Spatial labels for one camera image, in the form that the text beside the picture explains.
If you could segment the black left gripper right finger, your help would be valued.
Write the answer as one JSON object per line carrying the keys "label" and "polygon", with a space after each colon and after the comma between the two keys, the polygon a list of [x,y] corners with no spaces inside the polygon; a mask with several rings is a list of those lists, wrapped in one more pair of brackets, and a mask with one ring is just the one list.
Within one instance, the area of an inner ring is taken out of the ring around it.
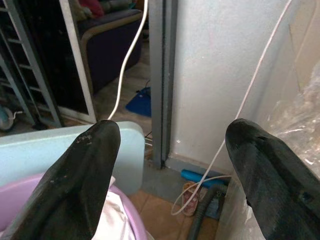
{"label": "black left gripper right finger", "polygon": [[225,144],[266,240],[320,240],[320,179],[279,138],[234,120]]}

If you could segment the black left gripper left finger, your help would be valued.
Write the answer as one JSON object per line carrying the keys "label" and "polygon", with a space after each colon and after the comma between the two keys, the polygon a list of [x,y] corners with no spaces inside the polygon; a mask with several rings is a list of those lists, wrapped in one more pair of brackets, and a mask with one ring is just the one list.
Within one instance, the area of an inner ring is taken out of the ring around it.
{"label": "black left gripper left finger", "polygon": [[44,173],[2,240],[92,240],[120,144],[111,120],[81,133]]}

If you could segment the clear plastic covered washing machine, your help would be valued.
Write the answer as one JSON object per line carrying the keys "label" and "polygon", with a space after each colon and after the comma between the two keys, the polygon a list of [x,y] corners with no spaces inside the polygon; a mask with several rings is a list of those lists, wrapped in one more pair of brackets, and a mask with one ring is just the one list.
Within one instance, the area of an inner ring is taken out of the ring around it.
{"label": "clear plastic covered washing machine", "polygon": [[[320,179],[320,0],[300,0],[254,120]],[[215,240],[266,240],[232,173]]]}

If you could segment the white cloth garment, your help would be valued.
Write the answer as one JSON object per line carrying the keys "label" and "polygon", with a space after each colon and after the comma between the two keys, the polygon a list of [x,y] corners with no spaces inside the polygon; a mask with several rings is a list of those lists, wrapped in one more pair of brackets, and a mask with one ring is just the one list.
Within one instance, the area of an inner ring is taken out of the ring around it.
{"label": "white cloth garment", "polygon": [[116,178],[111,177],[95,234],[91,240],[136,240],[127,210],[127,197],[110,188]]}

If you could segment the blue plastic pipe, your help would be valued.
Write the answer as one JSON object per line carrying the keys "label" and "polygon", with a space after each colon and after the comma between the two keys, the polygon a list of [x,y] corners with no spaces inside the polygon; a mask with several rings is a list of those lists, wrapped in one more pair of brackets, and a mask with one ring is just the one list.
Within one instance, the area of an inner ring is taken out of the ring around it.
{"label": "blue plastic pipe", "polygon": [[[202,174],[199,174],[199,173],[196,173],[196,172],[193,172],[193,171],[190,171],[190,170],[186,170],[186,169],[183,169],[180,173],[181,177],[188,180],[188,181],[191,181],[191,182],[194,182],[194,183],[198,183],[201,181],[201,179],[203,178],[203,175]],[[215,176],[215,177],[210,177],[210,176],[206,176],[204,181],[202,182],[201,186],[202,187],[205,187],[205,188],[210,188],[212,185],[224,185],[224,186],[227,186],[229,181],[230,181],[230,176],[224,176],[224,175],[221,175],[221,176]]]}

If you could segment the purple plastic laundry basin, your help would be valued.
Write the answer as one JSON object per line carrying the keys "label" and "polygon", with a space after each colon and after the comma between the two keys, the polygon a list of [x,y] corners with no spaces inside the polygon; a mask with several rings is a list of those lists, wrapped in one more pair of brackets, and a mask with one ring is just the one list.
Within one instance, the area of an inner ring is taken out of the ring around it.
{"label": "purple plastic laundry basin", "polygon": [[[42,176],[41,173],[36,174],[0,187],[0,232],[7,228],[22,209]],[[130,199],[114,184],[109,187],[109,190],[120,197],[135,240],[148,240],[143,221]]]}

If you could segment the worn beige slipper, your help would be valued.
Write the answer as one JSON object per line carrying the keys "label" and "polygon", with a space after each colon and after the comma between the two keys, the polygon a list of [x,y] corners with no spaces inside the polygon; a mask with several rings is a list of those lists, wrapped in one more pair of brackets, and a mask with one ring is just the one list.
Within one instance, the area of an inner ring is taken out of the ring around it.
{"label": "worn beige slipper", "polygon": [[188,181],[183,185],[183,195],[181,197],[181,205],[184,206],[190,199],[190,202],[182,210],[182,213],[187,217],[191,217],[194,215],[199,202],[199,192],[196,191],[196,188],[197,188],[196,185],[191,187],[193,184],[194,182]]}

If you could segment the blue floor mat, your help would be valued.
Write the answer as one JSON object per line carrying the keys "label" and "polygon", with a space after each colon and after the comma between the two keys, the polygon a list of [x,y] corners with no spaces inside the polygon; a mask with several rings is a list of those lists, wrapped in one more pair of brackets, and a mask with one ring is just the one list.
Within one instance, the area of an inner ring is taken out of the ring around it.
{"label": "blue floor mat", "polygon": [[125,108],[132,113],[151,118],[151,88],[144,87],[137,91],[136,95],[129,101]]}

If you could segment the white teal small fan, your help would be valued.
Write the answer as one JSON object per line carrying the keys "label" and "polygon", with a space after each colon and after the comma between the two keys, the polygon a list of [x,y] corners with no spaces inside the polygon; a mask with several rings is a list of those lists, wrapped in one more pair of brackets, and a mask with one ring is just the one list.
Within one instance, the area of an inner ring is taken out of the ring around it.
{"label": "white teal small fan", "polygon": [[0,132],[10,131],[14,127],[17,115],[22,113],[21,110],[12,111],[0,104]]}

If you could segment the white framed dark glass door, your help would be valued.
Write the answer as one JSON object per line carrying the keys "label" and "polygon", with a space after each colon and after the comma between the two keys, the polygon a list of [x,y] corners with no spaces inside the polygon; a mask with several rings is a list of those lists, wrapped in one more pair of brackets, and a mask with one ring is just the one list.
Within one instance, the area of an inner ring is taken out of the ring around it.
{"label": "white framed dark glass door", "polygon": [[59,110],[94,123],[94,108],[82,87],[60,1],[20,0],[20,4]]}

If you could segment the grey metal shelf rack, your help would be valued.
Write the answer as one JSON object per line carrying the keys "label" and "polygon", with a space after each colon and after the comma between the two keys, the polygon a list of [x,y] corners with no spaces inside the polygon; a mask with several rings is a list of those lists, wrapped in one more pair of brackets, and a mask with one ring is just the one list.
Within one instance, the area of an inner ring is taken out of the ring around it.
{"label": "grey metal shelf rack", "polygon": [[36,130],[62,127],[63,120],[19,0],[0,0],[0,88]]}

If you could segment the dark blue sofa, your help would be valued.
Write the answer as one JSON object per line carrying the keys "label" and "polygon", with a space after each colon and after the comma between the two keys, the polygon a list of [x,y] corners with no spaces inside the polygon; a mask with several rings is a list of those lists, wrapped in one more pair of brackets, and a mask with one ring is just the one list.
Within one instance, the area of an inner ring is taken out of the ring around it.
{"label": "dark blue sofa", "polygon": [[84,69],[94,95],[120,75],[142,17],[141,10],[125,9],[77,23]]}

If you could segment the grey metal door frame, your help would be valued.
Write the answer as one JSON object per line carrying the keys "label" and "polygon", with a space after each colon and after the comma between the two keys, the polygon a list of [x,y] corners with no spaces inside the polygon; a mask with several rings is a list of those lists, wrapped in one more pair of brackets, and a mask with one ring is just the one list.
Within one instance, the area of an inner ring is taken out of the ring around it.
{"label": "grey metal door frame", "polygon": [[162,169],[171,143],[178,0],[149,0],[153,166]]}

